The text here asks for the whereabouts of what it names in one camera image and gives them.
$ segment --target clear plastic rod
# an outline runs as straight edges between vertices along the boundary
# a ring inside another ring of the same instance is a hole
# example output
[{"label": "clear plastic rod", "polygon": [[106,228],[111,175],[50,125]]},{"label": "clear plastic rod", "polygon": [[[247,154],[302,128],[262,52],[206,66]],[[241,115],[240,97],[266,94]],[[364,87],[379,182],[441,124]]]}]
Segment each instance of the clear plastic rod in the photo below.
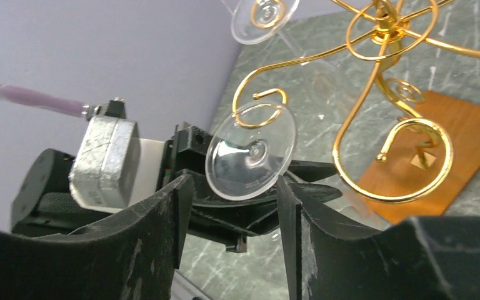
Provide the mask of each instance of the clear plastic rod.
[{"label": "clear plastic rod", "polygon": [[303,58],[306,56],[306,51],[289,35],[286,29],[281,28],[277,30],[277,34],[297,58]]},{"label": "clear plastic rod", "polygon": [[220,2],[222,2],[222,4],[225,6],[225,8],[227,9],[227,11],[229,11],[229,14],[233,15],[234,14],[234,11],[231,9],[231,7],[225,2],[225,0],[220,0]]},{"label": "clear plastic rod", "polygon": [[23,106],[47,109],[77,118],[82,118],[89,107],[83,102],[54,97],[42,92],[10,85],[0,85],[0,99]]}]

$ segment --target wooden base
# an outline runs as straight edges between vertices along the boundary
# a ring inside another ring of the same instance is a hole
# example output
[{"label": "wooden base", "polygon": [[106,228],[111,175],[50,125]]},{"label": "wooden base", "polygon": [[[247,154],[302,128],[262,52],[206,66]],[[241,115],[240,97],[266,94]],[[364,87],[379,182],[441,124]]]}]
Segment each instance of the wooden base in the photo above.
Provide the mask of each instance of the wooden base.
[{"label": "wooden base", "polygon": [[[383,204],[366,200],[382,217],[396,224],[408,216],[443,214],[480,167],[480,106],[436,92],[425,93],[426,102],[416,109],[445,128],[452,139],[454,159],[445,181],[430,195],[405,204]],[[358,181],[368,191],[385,196],[409,194],[429,184],[444,161],[444,146],[427,149],[432,162],[424,170],[415,159],[414,146],[425,140],[420,134],[401,131],[384,164],[374,161]]]}]

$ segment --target gold metal stand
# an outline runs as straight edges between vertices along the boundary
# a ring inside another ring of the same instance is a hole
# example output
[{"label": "gold metal stand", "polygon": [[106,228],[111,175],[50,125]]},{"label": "gold metal stand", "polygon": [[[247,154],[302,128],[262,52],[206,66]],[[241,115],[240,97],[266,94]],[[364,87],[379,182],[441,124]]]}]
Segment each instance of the gold metal stand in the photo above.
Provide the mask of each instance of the gold metal stand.
[{"label": "gold metal stand", "polygon": [[[232,110],[233,112],[237,111],[238,109],[238,99],[246,87],[246,84],[257,74],[262,73],[264,71],[283,68],[286,66],[292,66],[296,64],[302,64],[309,61],[325,58],[326,56],[332,55],[334,53],[338,53],[344,49],[348,49],[349,52],[356,56],[359,59],[364,61],[375,61],[374,68],[372,73],[367,81],[363,92],[361,93],[360,97],[357,99],[354,107],[352,108],[350,114],[343,122],[341,129],[339,130],[336,140],[334,142],[332,148],[332,157],[334,159],[334,165],[338,170],[339,175],[341,176],[342,180],[352,188],[358,194],[368,198],[372,201],[376,201],[379,203],[408,203],[411,201],[415,201],[420,199],[424,196],[427,196],[431,192],[433,192],[437,187],[445,180],[446,176],[450,172],[453,157],[454,157],[454,149],[451,142],[451,138],[449,137],[446,130],[441,127],[441,125],[437,124],[434,121],[424,118],[416,109],[409,105],[409,103],[423,103],[424,97],[419,89],[412,84],[403,81],[398,78],[389,78],[384,79],[383,72],[391,67],[393,67],[401,58],[401,55],[410,51],[411,49],[415,48],[417,45],[421,43],[430,44],[432,46],[436,46],[448,51],[452,51],[454,53],[462,54],[465,56],[471,56],[474,58],[480,59],[480,51],[474,49],[468,49],[461,46],[456,46],[452,44],[448,44],[442,41],[438,41],[432,39],[429,36],[429,33],[433,30],[434,25],[436,24],[438,17],[439,17],[439,8],[445,4],[450,3],[452,0],[442,0],[442,1],[435,1],[435,0],[427,0],[429,1],[429,6],[427,8],[418,10],[416,12],[412,12],[407,15],[401,14],[402,6],[404,5],[404,0],[398,0],[397,4],[394,5],[389,0],[373,0],[370,4],[368,4],[363,9],[357,9],[350,4],[345,3],[341,0],[332,0],[336,4],[340,5],[344,9],[352,12],[355,14],[352,21],[350,22],[345,37],[345,43],[341,46],[335,47],[334,49],[330,49],[328,51],[315,54],[308,57],[303,57],[299,59],[293,59],[290,61],[279,62],[277,64],[272,64],[264,67],[260,67],[249,73],[244,80],[238,86],[233,100],[232,100]],[[367,11],[370,9],[375,8],[375,13],[373,15],[368,14]],[[411,30],[411,21],[419,16],[424,14],[431,13],[432,19],[427,27],[427,29],[422,33],[416,33]],[[371,21],[373,23],[373,28],[362,34],[354,39],[351,39],[351,33],[353,31],[354,25],[359,19],[365,19]],[[410,37],[414,38],[415,41],[410,45],[404,47],[402,44],[403,37]],[[364,56],[359,54],[354,45],[365,40],[371,39],[373,43],[379,45],[380,49],[377,56]],[[393,90],[389,87],[389,83],[396,83],[397,86]],[[377,86],[377,88],[385,95],[385,97],[398,109],[400,109],[406,116],[401,117],[398,121],[399,123],[396,124],[388,134],[384,146],[382,147],[380,153],[376,157],[376,161],[378,163],[385,163],[388,159],[388,154],[391,146],[393,145],[393,141],[398,133],[402,129],[409,129],[415,133],[423,134],[426,137],[424,142],[420,142],[419,144],[415,145],[415,151],[418,156],[420,165],[426,169],[429,166],[428,156],[424,152],[425,149],[432,149],[436,148],[439,145],[444,143],[445,148],[445,155],[444,161],[442,166],[440,167],[440,171],[438,175],[426,186],[418,189],[415,192],[410,192],[402,196],[384,196],[380,194],[376,194],[374,192],[368,191],[357,183],[355,183],[347,174],[343,165],[341,163],[341,155],[340,155],[340,145],[341,141],[349,127],[352,123],[356,114],[358,113],[360,107],[362,106],[363,102],[367,98],[373,84]],[[253,95],[254,99],[260,99],[264,96],[279,93],[282,96],[282,103],[286,104],[288,98],[286,96],[286,92],[279,88],[272,88],[264,92],[259,92]],[[264,126],[273,120],[278,118],[278,114],[274,114],[271,116],[267,121],[262,122],[260,124],[245,124],[241,120],[238,119],[237,121],[240,125],[248,128],[259,128]]]}]

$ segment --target purple cable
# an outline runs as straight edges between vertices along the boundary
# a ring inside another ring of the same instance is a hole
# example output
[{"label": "purple cable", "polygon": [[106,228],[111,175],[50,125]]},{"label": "purple cable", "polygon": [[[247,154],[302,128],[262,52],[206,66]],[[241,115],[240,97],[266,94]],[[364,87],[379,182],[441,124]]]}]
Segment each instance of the purple cable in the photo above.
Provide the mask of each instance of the purple cable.
[{"label": "purple cable", "polygon": [[73,117],[82,117],[87,104],[75,100],[53,97],[42,92],[18,86],[0,85],[0,99],[12,103],[48,109]]}]

